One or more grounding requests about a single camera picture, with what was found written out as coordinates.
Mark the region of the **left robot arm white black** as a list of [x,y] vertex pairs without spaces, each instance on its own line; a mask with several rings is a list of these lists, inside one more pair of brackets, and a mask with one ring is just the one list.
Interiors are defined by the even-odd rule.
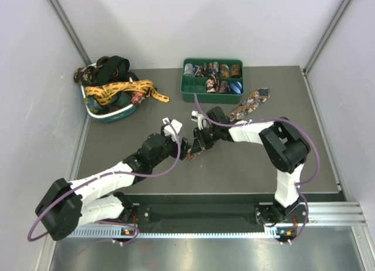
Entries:
[[85,224],[107,219],[127,222],[132,204],[116,190],[151,177],[153,169],[169,157],[183,160],[188,148],[186,138],[153,133],[135,153],[107,170],[85,179],[54,181],[35,213],[54,241]]

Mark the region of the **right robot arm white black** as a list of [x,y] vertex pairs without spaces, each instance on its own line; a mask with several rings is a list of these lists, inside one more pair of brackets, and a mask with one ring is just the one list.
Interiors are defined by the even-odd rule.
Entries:
[[248,142],[264,146],[272,165],[277,170],[277,189],[271,206],[273,222],[288,221],[299,205],[296,184],[311,148],[306,139],[292,125],[281,121],[238,121],[231,123],[220,107],[207,115],[192,111],[191,120],[197,123],[193,130],[194,142],[190,158],[209,150],[219,141]]

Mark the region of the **brown floral tie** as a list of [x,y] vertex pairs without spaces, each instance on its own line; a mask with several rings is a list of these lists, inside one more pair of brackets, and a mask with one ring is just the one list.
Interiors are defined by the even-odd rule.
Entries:
[[[242,122],[243,119],[256,110],[260,105],[262,105],[264,102],[266,102],[270,98],[270,90],[267,88],[258,88],[252,93],[250,93],[245,100],[240,103],[236,108],[234,108],[229,114],[225,114],[222,108],[220,107],[214,107],[206,112],[205,115],[203,115],[206,120],[207,118],[210,118],[211,120],[221,123],[221,124],[229,124],[229,125],[234,125],[236,123]],[[228,141],[232,142],[232,138],[229,134],[229,129],[218,126],[215,124],[211,124],[209,122],[210,126],[209,127],[214,127],[217,129],[217,141],[223,140],[223,141]],[[194,159],[198,157],[198,155],[202,154],[203,152],[199,153],[198,155],[191,155],[189,149],[187,156],[190,159]]]

